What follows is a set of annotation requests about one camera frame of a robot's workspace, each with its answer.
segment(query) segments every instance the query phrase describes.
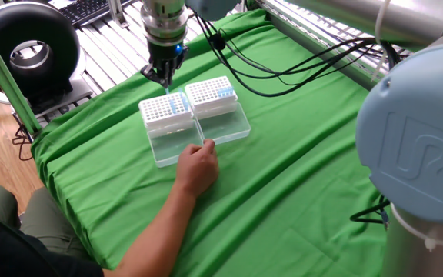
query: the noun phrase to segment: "clear plastic box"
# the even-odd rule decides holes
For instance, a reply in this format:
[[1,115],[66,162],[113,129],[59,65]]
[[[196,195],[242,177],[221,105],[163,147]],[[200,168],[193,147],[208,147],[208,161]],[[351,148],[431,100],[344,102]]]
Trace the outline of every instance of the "clear plastic box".
[[249,135],[251,126],[226,76],[187,85],[185,92],[203,138],[221,144]]
[[235,107],[234,112],[199,119],[203,137],[221,144],[248,136],[251,126],[245,117],[244,110],[240,103],[236,103]]
[[157,136],[155,132],[148,132],[148,139],[152,147],[153,158],[159,168],[177,163],[178,156],[189,144],[202,145],[203,138],[195,120],[190,128],[181,128],[166,135]]
[[184,93],[146,99],[138,106],[159,168],[175,164],[187,145],[202,145],[199,124]]

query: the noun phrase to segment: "ur robot logo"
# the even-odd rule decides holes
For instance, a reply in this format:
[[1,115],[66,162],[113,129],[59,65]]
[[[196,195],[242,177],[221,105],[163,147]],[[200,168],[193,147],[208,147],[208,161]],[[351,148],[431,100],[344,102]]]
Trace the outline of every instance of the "ur robot logo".
[[392,181],[443,202],[443,130],[390,113],[379,168]]

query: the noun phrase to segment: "keyboard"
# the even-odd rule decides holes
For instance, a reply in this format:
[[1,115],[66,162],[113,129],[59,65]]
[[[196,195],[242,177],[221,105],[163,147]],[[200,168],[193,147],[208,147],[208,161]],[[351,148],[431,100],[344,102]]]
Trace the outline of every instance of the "keyboard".
[[[121,0],[121,5],[130,4],[132,0]],[[74,3],[60,8],[59,11],[78,27],[100,19],[108,14],[107,0],[77,0]]]

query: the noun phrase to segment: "white cable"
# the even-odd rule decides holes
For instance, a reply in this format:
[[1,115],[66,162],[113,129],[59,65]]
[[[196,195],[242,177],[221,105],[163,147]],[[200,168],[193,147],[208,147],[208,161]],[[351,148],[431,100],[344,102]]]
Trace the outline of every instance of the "white cable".
[[377,20],[375,21],[375,40],[377,41],[377,44],[382,47],[382,58],[381,61],[378,63],[377,68],[374,71],[374,74],[372,75],[372,81],[374,81],[377,78],[378,73],[380,72],[382,65],[385,62],[385,59],[387,58],[387,52],[385,51],[381,43],[381,27],[382,27],[382,22],[384,21],[385,11],[388,9],[390,3],[391,0],[384,0],[384,2],[382,2],[381,8],[378,10]]
[[417,229],[413,228],[411,225],[409,225],[398,213],[398,210],[394,206],[394,204],[391,205],[391,211],[394,214],[394,217],[396,220],[398,220],[399,224],[403,226],[404,229],[406,229],[408,232],[410,232],[412,235],[416,236],[417,238],[425,241],[425,248],[430,250],[430,252],[435,249],[437,245],[443,246],[443,240],[431,238],[428,235],[418,231]]

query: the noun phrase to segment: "wooden floor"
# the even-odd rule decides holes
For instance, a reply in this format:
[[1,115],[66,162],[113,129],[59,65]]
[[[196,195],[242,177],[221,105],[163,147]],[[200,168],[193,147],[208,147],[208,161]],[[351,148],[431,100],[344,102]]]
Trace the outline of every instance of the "wooden floor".
[[[42,187],[32,160],[22,162],[18,158],[19,146],[12,144],[18,130],[9,105],[0,104],[0,185],[15,194],[18,210],[25,211],[32,193]],[[23,146],[23,158],[30,157],[30,145]]]

